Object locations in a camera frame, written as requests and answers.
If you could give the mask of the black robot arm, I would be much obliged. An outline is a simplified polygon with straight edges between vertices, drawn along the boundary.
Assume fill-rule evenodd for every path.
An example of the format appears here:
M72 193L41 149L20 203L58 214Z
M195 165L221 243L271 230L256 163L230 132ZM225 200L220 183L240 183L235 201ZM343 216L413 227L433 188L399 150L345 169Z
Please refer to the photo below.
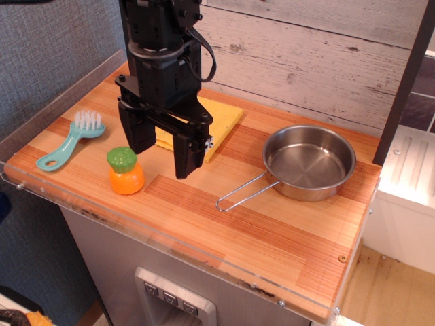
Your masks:
M211 46L194 28L200 1L120 1L129 75L119 75L118 108L130 148L156 144L156 129L173 137L175 174L185 179L203 164L212 146L213 118L198 93L213 79L202 76L201 50Z

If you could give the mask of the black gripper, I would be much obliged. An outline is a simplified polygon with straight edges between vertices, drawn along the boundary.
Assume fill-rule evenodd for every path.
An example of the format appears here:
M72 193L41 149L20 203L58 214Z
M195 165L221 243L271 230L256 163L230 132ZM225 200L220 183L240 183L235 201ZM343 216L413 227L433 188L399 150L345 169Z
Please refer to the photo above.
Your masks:
M199 103L201 43L180 40L151 50L128 43L130 73L118 76L120 121L129 147L140 154L156 143L156 127L173 134L175 175L185 179L203 165L211 114Z

